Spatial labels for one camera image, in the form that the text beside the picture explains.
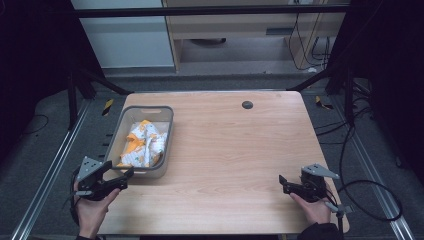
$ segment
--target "wire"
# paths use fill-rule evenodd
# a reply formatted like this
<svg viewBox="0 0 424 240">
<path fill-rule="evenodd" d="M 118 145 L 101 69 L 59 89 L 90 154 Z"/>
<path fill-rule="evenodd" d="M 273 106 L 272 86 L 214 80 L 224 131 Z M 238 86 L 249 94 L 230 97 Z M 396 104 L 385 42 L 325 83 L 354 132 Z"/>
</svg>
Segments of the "wire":
<svg viewBox="0 0 424 240">
<path fill-rule="evenodd" d="M 367 112 L 367 111 L 369 111 L 369 110 L 371 110 L 371 108 L 370 108 L 370 107 L 365 107 L 365 108 L 361 109 L 360 111 L 356 112 L 356 113 L 353 115 L 353 118 L 355 119 L 355 118 L 357 118 L 358 116 L 360 116 L 360 115 L 362 115 L 362 114 L 366 113 L 366 112 Z M 340 123 L 340 125 L 338 125 L 337 127 L 333 128 L 333 129 L 330 129 L 330 130 L 328 130 L 328 131 L 322 132 L 322 133 L 317 133 L 316 135 L 317 135 L 317 136 L 322 136 L 322 135 L 325 135 L 325 134 L 332 133 L 332 132 L 334 132 L 334 131 L 336 131 L 336 130 L 340 129 L 341 127 L 345 126 L 346 124 L 348 124 L 348 122 L 347 122 L 347 121 L 339 121 L 339 122 L 330 123 L 330 124 L 327 124 L 327 125 L 324 125 L 324 126 L 315 127 L 314 129 L 324 128 L 324 127 L 328 127 L 328 126 L 336 125 L 336 124 L 339 124 L 339 123 Z"/>
<path fill-rule="evenodd" d="M 35 129 L 33 131 L 29 131 L 29 132 L 23 132 L 23 134 L 33 134 L 33 133 L 39 132 L 41 129 L 45 128 L 47 126 L 47 124 L 49 124 L 49 117 L 47 117 L 44 114 L 36 114 L 36 115 L 34 115 L 34 117 L 44 117 L 46 119 L 46 122 L 44 123 L 43 126 L 39 127 L 38 129 Z"/>
<path fill-rule="evenodd" d="M 367 97 L 370 96 L 370 90 L 369 90 L 370 86 L 368 86 L 368 89 L 367 89 L 366 87 L 362 86 L 361 84 L 355 82 L 355 80 L 353 80 L 353 84 L 356 88 L 355 90 L 358 91 L 358 93 L 360 93 L 363 96 L 367 96 Z"/>
<path fill-rule="evenodd" d="M 353 132 L 352 132 L 352 134 L 350 135 L 350 137 L 348 138 L 348 140 L 350 140 L 350 139 L 352 139 L 353 138 Z M 325 145 L 325 144 L 327 144 L 327 145 L 341 145 L 341 144 L 343 144 L 344 143 L 344 141 L 343 142 L 338 142 L 338 143 L 326 143 L 326 142 L 319 142 L 319 144 L 323 144 L 323 145 Z"/>
<path fill-rule="evenodd" d="M 314 44 L 312 46 L 312 50 L 311 50 L 311 56 L 313 59 L 321 61 L 321 69 L 324 70 L 325 68 L 327 68 L 327 63 L 328 60 L 330 58 L 330 37 L 326 37 L 326 44 L 325 44 L 325 50 L 324 53 L 315 53 L 315 48 L 317 46 L 319 37 L 315 38 Z"/>
<path fill-rule="evenodd" d="M 305 58 L 306 62 L 307 62 L 310 66 L 309 66 L 309 67 L 307 67 L 307 68 L 300 68 L 300 67 L 298 67 L 298 66 L 296 65 L 296 61 L 294 61 L 294 66 L 296 67 L 296 69 L 297 69 L 297 70 L 307 70 L 307 69 L 309 69 L 310 67 L 317 67 L 317 66 L 320 66 L 320 64 L 314 64 L 314 63 L 309 62 L 309 60 L 308 60 L 308 58 L 307 58 L 307 56 L 306 56 L 305 47 L 303 46 L 302 38 L 300 37 L 300 31 L 299 31 L 299 24 L 298 24 L 298 22 L 299 22 L 299 13 L 297 13 L 297 14 L 296 14 L 296 20 L 295 20 L 295 23 L 294 23 L 294 26 L 293 26 L 293 31 L 292 31 L 292 33 L 290 34 L 290 37 L 289 37 L 289 52 L 290 52 L 290 55 L 292 56 L 292 59 L 294 60 L 294 55 L 293 55 L 293 53 L 292 53 L 292 51 L 291 51 L 291 39 L 292 39 L 292 36 L 293 36 L 293 34 L 294 34 L 295 30 L 296 30 L 296 31 L 297 31 L 297 35 L 298 35 L 298 37 L 299 37 L 300 46 L 302 47 L 303 57 Z"/>
<path fill-rule="evenodd" d="M 330 201 L 330 203 L 331 204 L 333 204 L 335 207 L 337 207 L 339 204 L 337 203 L 337 199 L 336 199 L 336 197 L 334 196 L 334 194 L 330 191 L 330 190 L 328 190 L 328 188 L 327 188 L 327 193 L 326 193 L 326 195 L 327 195 L 327 199 L 328 199 L 328 201 Z"/>
<path fill-rule="evenodd" d="M 357 99 L 353 100 L 353 104 L 355 104 L 356 102 L 361 101 L 361 100 L 368 102 L 369 98 L 368 97 L 358 97 Z"/>
<path fill-rule="evenodd" d="M 382 185 L 381 183 L 378 183 L 378 182 L 375 182 L 375 181 L 371 181 L 371 180 L 355 180 L 355 181 L 352 181 L 352 182 L 349 182 L 349 183 L 345 183 L 344 182 L 344 178 L 343 178 L 343 172 L 342 172 L 342 169 L 343 169 L 343 156 L 344 156 L 344 152 L 345 152 L 345 150 L 346 150 L 346 144 L 347 144 L 347 142 L 348 142 L 348 136 L 350 135 L 350 132 L 354 129 L 355 127 L 353 127 L 353 126 L 351 126 L 351 127 L 349 127 L 349 130 L 348 130 L 348 133 L 347 133 L 347 135 L 346 135 L 346 137 L 345 137 L 345 140 L 344 140 L 344 142 L 343 142 L 343 146 L 342 146 L 342 151 L 341 151 L 341 154 L 340 154 L 340 159 L 339 159 L 339 176 L 340 176 L 340 182 L 341 182 L 341 185 L 342 185 L 342 187 L 339 189 L 339 190 L 337 190 L 337 192 L 338 193 L 340 193 L 340 192 L 342 192 L 342 191 L 344 191 L 345 193 L 346 193 L 346 195 L 347 195 L 347 197 L 359 208 L 359 209 L 361 209 L 365 214 L 367 214 L 368 216 L 370 216 L 370 217 L 372 217 L 372 218 L 374 218 L 374 219 L 377 219 L 377 220 L 380 220 L 380 221 L 384 221 L 384 222 L 388 222 L 388 221 L 396 221 L 397 219 L 399 219 L 401 216 L 402 216 L 402 214 L 403 214 L 403 207 L 402 207 L 402 203 L 401 203 L 401 201 L 398 199 L 398 197 L 394 194 L 394 192 L 393 191 L 391 191 L 389 188 L 387 188 L 386 186 L 384 186 L 384 185 Z M 396 202 L 396 204 L 397 204 L 397 206 L 398 206 L 398 209 L 399 209 L 399 213 L 398 213 L 398 215 L 396 215 L 395 217 L 392 217 L 392 218 L 385 218 L 385 217 L 380 217 L 380 216 L 377 216 L 376 214 L 373 214 L 373 213 L 371 213 L 370 211 L 368 211 L 368 210 L 366 210 L 364 207 L 362 207 L 354 198 L 353 198 L 353 196 L 349 193 L 349 191 L 348 191 L 348 187 L 349 186 L 352 186 L 352 185 L 354 185 L 354 184 L 358 184 L 358 183 L 367 183 L 367 184 L 374 184 L 374 185 L 377 185 L 377 186 L 379 186 L 379 187 L 381 187 L 381 188 L 383 188 L 384 190 L 386 190 L 387 192 L 389 192 L 392 196 L 393 196 L 393 199 L 395 200 L 395 202 Z"/>
</svg>

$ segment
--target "wooden table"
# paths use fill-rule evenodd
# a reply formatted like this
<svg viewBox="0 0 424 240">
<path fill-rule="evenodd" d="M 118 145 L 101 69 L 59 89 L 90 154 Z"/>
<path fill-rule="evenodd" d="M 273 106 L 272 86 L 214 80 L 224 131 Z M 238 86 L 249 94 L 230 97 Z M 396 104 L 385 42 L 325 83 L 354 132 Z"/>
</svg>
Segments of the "wooden table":
<svg viewBox="0 0 424 240">
<path fill-rule="evenodd" d="M 253 108 L 244 109 L 244 101 Z M 281 234 L 307 227 L 278 182 L 281 174 L 300 183 L 302 166 L 327 166 L 299 93 L 143 93 L 129 95 L 124 107 L 131 105 L 173 108 L 168 170 L 159 179 L 132 178 L 101 234 Z"/>
</svg>

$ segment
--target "hand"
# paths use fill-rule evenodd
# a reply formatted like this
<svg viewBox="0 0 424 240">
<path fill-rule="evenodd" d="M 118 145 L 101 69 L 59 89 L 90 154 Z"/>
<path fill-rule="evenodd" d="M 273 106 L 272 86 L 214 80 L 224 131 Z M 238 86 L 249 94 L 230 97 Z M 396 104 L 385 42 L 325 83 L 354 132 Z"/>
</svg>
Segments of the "hand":
<svg viewBox="0 0 424 240">
<path fill-rule="evenodd" d="M 74 189 L 78 189 L 78 183 L 74 184 Z M 76 211 L 78 213 L 78 220 L 80 226 L 79 235 L 94 239 L 100 226 L 105 219 L 106 213 L 108 212 L 109 205 L 119 195 L 121 190 L 119 188 L 114 189 L 108 196 L 101 201 L 90 201 L 84 198 L 74 197 L 76 204 Z"/>
<path fill-rule="evenodd" d="M 308 220 L 308 223 L 310 225 L 313 225 L 315 223 L 323 224 L 323 223 L 329 223 L 330 217 L 331 217 L 331 211 L 330 208 L 325 205 L 325 201 L 327 200 L 322 199 L 317 202 L 307 202 L 303 198 L 299 197 L 295 193 L 290 193 L 290 197 L 297 202 L 297 204 L 302 207 L 303 211 L 305 212 L 306 219 Z"/>
</svg>

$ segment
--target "white cabinet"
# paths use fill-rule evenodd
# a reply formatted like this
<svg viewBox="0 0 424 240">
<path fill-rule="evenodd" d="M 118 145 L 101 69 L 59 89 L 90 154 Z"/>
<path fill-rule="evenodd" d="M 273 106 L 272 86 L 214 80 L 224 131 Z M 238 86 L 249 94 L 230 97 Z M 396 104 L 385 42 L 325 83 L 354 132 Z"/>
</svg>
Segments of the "white cabinet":
<svg viewBox="0 0 424 240">
<path fill-rule="evenodd" d="M 287 5 L 293 2 L 291 0 L 162 1 L 166 7 Z M 305 0 L 303 2 L 338 4 L 348 3 L 349 0 Z M 290 39 L 288 45 L 293 53 L 293 61 L 298 67 L 303 68 L 308 66 L 305 56 L 310 53 L 315 38 L 337 36 L 344 15 L 344 13 L 193 15 L 169 16 L 167 21 L 177 69 L 180 46 L 184 39 L 238 37 L 286 37 Z M 273 29 L 280 29 L 281 33 L 268 34 L 268 30 Z"/>
<path fill-rule="evenodd" d="M 72 0 L 75 9 L 162 7 L 161 0 Z M 81 18 L 103 69 L 174 67 L 164 17 Z"/>
</svg>

